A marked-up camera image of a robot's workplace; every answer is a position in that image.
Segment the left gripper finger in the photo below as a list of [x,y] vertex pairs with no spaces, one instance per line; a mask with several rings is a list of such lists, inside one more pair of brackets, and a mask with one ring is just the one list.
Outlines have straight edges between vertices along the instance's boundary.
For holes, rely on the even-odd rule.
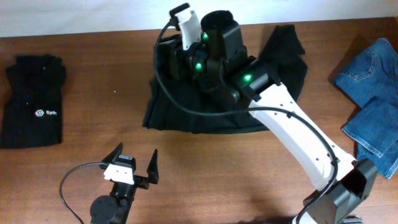
[[121,155],[122,150],[123,150],[123,143],[121,142],[101,162],[103,164],[112,164],[112,163],[114,163],[116,161],[116,159]]
[[159,183],[158,150],[155,149],[147,167],[148,182],[150,184]]

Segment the black pants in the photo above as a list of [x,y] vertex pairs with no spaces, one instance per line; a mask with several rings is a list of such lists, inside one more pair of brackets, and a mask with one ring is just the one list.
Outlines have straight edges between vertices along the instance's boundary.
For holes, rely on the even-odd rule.
[[[293,99],[298,99],[307,74],[307,64],[301,56],[305,49],[292,24],[276,26],[259,58],[277,66],[281,82]],[[182,106],[203,112],[204,116],[184,112],[175,106],[153,78],[151,98],[143,119],[143,127],[159,131],[173,130],[193,134],[242,134],[265,131],[267,128],[247,113],[212,117],[211,113],[238,110],[239,106],[227,100],[219,85],[210,81],[174,80],[159,72],[162,83]]]

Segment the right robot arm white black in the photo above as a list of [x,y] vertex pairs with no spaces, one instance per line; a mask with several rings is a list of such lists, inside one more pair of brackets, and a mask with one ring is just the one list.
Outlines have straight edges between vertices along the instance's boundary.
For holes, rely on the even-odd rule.
[[239,24],[229,11],[214,11],[199,19],[189,4],[170,11],[168,26],[178,35],[157,39],[167,52],[172,76],[211,78],[226,100],[270,130],[298,160],[314,186],[293,223],[359,223],[353,210],[373,188],[377,167],[357,160],[337,146],[299,107],[277,70],[247,53]]

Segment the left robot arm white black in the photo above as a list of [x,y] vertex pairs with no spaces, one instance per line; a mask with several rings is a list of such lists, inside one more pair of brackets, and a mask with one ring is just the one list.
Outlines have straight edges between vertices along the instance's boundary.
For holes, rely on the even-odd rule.
[[99,196],[90,207],[91,223],[125,224],[137,189],[147,190],[159,182],[158,150],[153,152],[147,167],[147,176],[136,175],[136,160],[122,154],[123,143],[109,153],[99,167],[104,179],[113,183],[111,192]]

